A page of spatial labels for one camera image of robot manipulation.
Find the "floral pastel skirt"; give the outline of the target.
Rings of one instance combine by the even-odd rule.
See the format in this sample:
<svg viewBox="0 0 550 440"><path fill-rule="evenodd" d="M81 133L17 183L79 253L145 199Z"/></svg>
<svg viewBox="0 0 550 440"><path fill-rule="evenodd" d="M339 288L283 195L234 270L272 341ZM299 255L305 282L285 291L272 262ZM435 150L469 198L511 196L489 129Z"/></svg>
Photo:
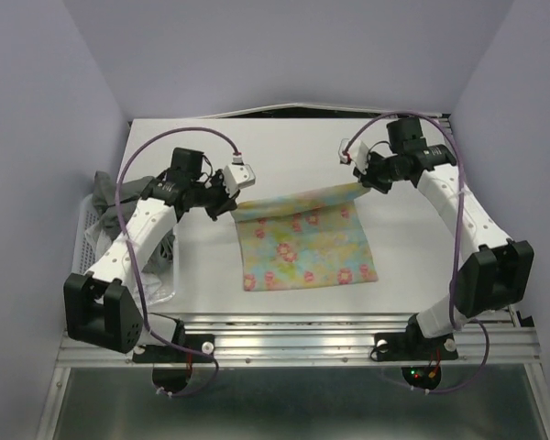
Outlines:
<svg viewBox="0 0 550 440"><path fill-rule="evenodd" d="M247 292L289 291L379 279L358 183L245 202L232 213Z"/></svg>

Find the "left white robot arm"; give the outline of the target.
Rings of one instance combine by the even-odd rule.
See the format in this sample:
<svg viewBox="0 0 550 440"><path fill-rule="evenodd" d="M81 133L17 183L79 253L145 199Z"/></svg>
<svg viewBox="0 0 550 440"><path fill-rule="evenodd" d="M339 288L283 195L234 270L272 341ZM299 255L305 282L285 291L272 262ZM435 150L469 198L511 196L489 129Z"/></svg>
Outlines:
<svg viewBox="0 0 550 440"><path fill-rule="evenodd" d="M126 354L153 332L141 273L161 240L193 208L203 208L212 220L235 210L240 191L255 182L240 154L204 181L204 159L201 151L176 148L170 167L137 198L133 214L119 218L110 248L87 271L67 278L63 296L71 339Z"/></svg>

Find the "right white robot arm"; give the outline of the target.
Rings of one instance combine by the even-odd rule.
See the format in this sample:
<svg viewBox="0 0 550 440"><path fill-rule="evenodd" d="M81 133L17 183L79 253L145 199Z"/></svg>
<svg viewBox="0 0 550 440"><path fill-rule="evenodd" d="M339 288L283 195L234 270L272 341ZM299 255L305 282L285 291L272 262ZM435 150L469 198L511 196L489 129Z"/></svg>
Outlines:
<svg viewBox="0 0 550 440"><path fill-rule="evenodd" d="M390 155L367 146L359 129L338 150L353 165L358 183L388 193L396 182L410 182L451 232L454 256L445 297L411 316L398 333L377 334L370 357L375 362L417 361L446 352L455 357L454 334L487 311L520 302L534 262L526 240L511 238L480 204L467 184L456 142L438 122L428 122L444 143L431 145L422 131L425 115L396 112L379 115L364 127L385 121Z"/></svg>

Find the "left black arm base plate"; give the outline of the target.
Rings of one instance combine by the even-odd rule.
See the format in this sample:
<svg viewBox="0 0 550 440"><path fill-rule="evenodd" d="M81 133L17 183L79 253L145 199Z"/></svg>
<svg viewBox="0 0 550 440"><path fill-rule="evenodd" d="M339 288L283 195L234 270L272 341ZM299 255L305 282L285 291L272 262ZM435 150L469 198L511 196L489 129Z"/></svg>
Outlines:
<svg viewBox="0 0 550 440"><path fill-rule="evenodd" d="M214 353L215 336L213 334L189 334L185 337L185 347L203 355L191 355L166 345L137 346L131 355L136 364L186 364L211 363L207 355Z"/></svg>

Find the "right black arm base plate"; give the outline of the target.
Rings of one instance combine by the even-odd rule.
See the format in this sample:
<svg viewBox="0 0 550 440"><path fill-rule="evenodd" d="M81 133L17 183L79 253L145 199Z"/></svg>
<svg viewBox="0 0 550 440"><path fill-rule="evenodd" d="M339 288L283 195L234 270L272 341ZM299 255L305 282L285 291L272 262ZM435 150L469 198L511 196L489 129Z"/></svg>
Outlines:
<svg viewBox="0 0 550 440"><path fill-rule="evenodd" d="M417 362L457 360L457 345L452 334L426 339L405 332L376 333L369 358L376 362Z"/></svg>

